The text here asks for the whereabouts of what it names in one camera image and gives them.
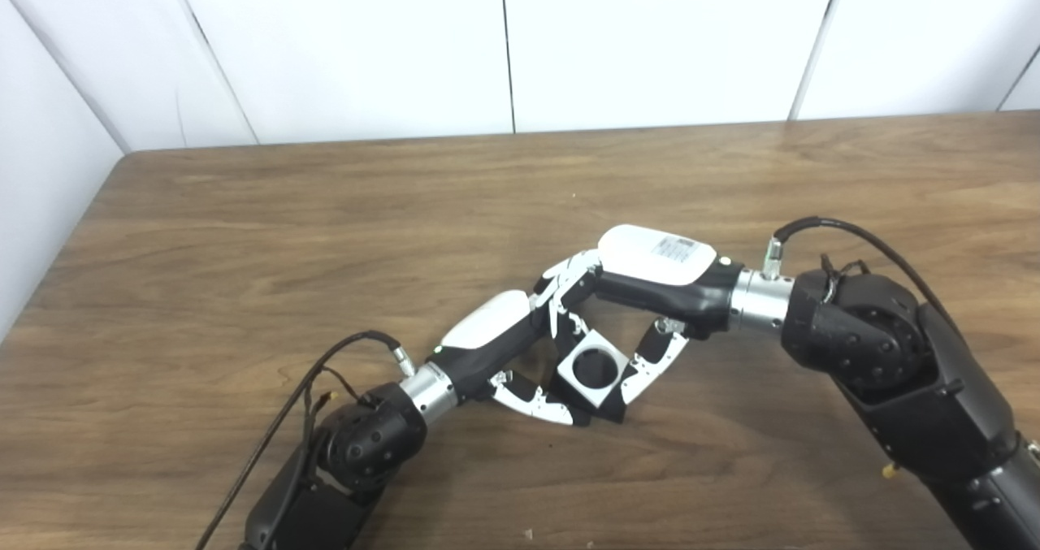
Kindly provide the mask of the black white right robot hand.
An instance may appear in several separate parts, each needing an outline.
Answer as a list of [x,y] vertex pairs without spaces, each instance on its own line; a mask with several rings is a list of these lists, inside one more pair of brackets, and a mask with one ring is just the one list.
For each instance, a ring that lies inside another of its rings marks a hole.
[[686,236],[631,224],[612,227],[594,250],[601,273],[589,298],[655,318],[634,353],[627,355],[588,326],[576,310],[583,302],[573,305],[588,333],[565,357],[558,353],[548,390],[575,401],[591,420],[621,423],[628,405],[662,376],[691,340],[706,340],[730,328],[742,266]]

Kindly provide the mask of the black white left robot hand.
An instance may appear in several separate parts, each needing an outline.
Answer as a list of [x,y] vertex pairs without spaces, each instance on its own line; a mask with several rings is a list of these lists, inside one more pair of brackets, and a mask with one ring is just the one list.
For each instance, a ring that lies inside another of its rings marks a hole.
[[531,293],[509,290],[484,302],[444,336],[428,357],[452,383],[457,402],[496,401],[518,414],[565,427],[592,416],[575,401],[508,370],[516,357],[549,336],[565,357],[588,333],[572,306],[593,293],[601,273],[597,250],[572,255],[546,270]]

